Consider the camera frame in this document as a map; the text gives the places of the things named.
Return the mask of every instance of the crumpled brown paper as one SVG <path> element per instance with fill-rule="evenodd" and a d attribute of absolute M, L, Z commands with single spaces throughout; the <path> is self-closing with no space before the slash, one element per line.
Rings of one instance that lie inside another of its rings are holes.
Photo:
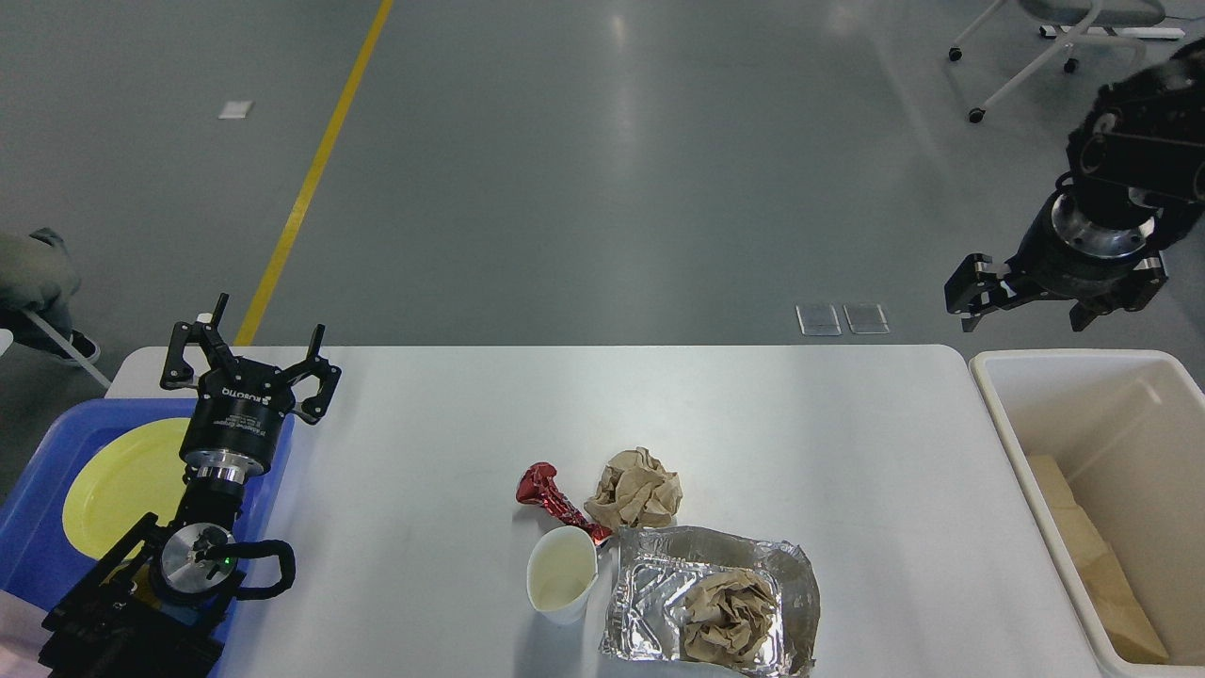
<path fill-rule="evenodd" d="M 611 530 L 665 527 L 681 501 L 677 473 L 665 471 L 645 448 L 636 448 L 611 458 L 598 491 L 586 500 L 586 512 Z"/>
<path fill-rule="evenodd" d="M 1168 649 L 1134 597 L 1113 549 L 1075 502 L 1058 464 L 1046 455 L 1027 460 L 1117 655 L 1135 664 L 1168 664 Z"/>
<path fill-rule="evenodd" d="M 686 594 L 682 654 L 728 667 L 752 662 L 775 607 L 770 585 L 752 572 L 721 572 L 700 580 Z"/>

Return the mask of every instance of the white table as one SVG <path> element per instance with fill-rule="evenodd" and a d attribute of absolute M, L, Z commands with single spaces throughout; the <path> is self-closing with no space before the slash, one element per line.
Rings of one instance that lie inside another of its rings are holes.
<path fill-rule="evenodd" d="M 527 559 L 553 524 L 515 502 L 519 476 L 551 461 L 580 506 L 635 446 L 681 474 L 680 524 L 807 553 L 817 678 L 1100 676 L 953 350 L 324 353 L 343 381 L 327 419 L 298 423 L 266 530 L 298 582 L 240 606 L 223 676 L 733 676 L 598 654 L 613 553 L 584 623 L 529 609 Z M 159 391 L 163 355 L 130 356 L 108 397 L 189 396 Z"/>

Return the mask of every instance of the yellow plate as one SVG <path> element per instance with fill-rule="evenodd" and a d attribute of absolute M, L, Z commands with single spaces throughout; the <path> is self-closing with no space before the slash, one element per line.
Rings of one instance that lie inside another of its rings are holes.
<path fill-rule="evenodd" d="M 101 448 L 63 502 L 63 531 L 80 553 L 100 560 L 148 511 L 164 524 L 184 495 L 180 444 L 188 419 L 142 425 Z"/>

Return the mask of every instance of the gray pants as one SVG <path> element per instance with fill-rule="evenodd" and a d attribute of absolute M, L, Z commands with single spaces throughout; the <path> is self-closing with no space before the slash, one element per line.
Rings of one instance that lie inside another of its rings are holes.
<path fill-rule="evenodd" d="M 37 313 L 70 341 L 67 299 L 78 288 L 80 276 L 58 232 L 48 228 L 29 235 L 0 232 L 0 326 L 12 330 L 14 342 L 59 353 L 53 338 L 22 309 Z"/>

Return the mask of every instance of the white plastic bin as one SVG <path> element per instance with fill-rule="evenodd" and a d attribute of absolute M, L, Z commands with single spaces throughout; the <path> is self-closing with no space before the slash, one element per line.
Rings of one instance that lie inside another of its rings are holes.
<path fill-rule="evenodd" d="M 1158 352 L 993 352 L 971 361 L 1101 667 L 1205 678 L 1205 396 Z M 1121 659 L 1024 455 L 1051 455 L 1117 554 L 1170 665 Z"/>

